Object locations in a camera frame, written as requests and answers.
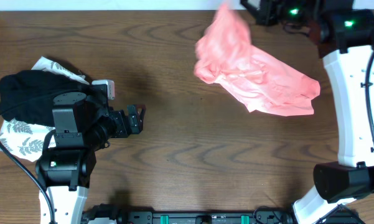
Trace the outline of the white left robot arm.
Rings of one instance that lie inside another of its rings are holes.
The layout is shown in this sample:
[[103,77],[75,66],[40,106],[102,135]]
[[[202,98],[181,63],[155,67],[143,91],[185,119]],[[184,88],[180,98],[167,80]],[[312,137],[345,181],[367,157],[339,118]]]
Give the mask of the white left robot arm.
[[111,138],[127,138],[143,130],[144,105],[115,111],[105,93],[74,91],[53,99],[55,129],[44,144],[35,171],[43,186],[39,194],[41,223],[80,223],[96,164],[95,152]]

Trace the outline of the pink cloth garment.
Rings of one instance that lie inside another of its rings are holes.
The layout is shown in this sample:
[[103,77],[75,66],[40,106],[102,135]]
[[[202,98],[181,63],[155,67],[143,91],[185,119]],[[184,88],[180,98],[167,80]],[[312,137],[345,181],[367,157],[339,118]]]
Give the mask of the pink cloth garment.
[[314,114],[320,84],[251,43],[248,24],[224,2],[195,45],[194,75],[219,84],[249,112]]

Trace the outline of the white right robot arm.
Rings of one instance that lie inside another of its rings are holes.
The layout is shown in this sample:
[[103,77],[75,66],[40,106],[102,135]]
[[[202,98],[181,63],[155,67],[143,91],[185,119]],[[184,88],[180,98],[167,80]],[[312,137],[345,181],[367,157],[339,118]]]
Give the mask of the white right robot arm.
[[360,223],[348,204],[374,194],[374,13],[356,0],[241,0],[262,26],[307,27],[330,80],[339,129],[335,162],[314,167],[314,186],[290,211],[259,208],[256,223]]

